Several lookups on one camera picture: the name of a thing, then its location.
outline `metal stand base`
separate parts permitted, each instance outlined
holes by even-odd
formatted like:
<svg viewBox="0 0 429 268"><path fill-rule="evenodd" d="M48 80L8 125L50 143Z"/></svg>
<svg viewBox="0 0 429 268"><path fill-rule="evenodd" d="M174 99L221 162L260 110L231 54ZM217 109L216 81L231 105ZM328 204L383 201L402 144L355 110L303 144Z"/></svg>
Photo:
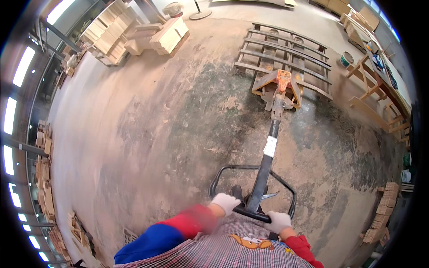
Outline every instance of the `metal stand base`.
<svg viewBox="0 0 429 268"><path fill-rule="evenodd" d="M211 10L198 12L189 16L190 20L200 20L211 15Z"/></svg>

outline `sticker label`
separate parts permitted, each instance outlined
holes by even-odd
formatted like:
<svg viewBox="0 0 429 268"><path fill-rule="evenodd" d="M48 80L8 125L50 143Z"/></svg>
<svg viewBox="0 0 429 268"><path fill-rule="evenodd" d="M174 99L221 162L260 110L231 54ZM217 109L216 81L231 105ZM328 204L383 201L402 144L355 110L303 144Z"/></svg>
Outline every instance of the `sticker label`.
<svg viewBox="0 0 429 268"><path fill-rule="evenodd" d="M275 146L277 144L277 139L271 136L267 138L267 144L265 144L264 154L269 157L274 157Z"/></svg>

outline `white work glove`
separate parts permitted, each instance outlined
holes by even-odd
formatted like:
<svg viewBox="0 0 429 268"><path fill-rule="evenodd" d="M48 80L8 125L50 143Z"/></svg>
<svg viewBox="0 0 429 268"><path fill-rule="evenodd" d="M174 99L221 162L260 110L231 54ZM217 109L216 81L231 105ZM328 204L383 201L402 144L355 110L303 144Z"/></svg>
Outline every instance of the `white work glove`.
<svg viewBox="0 0 429 268"><path fill-rule="evenodd" d="M292 227L290 216L286 213L268 211L267 215L270 217L271 223L264 223L263 226L271 232L279 234L287 227Z"/></svg>
<svg viewBox="0 0 429 268"><path fill-rule="evenodd" d="M225 217L233 213L233 209L238 206L241 201L234 196L227 195L225 193L218 193L210 204L216 204L221 207L225 212Z"/></svg>

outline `checkered apron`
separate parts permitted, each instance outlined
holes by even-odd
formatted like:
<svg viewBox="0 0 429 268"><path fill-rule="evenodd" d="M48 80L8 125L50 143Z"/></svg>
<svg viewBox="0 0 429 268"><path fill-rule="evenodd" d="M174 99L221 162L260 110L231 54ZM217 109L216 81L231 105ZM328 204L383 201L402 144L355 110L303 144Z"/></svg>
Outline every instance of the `checkered apron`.
<svg viewBox="0 0 429 268"><path fill-rule="evenodd" d="M199 235L158 256L114 267L312 267L283 242L270 240L270 248L251 249L231 236L235 234L238 238L268 240L269 231L262 225L261 221L233 213L222 219L211 235Z"/></svg>

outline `blue sleeve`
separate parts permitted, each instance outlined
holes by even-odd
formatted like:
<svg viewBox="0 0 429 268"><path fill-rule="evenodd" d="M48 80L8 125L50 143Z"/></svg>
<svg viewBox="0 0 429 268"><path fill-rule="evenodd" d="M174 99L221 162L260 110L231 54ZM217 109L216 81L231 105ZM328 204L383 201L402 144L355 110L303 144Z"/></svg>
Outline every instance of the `blue sleeve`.
<svg viewBox="0 0 429 268"><path fill-rule="evenodd" d="M155 224L135 241L125 245L115 255L115 264L125 264L160 255L185 241L174 227Z"/></svg>

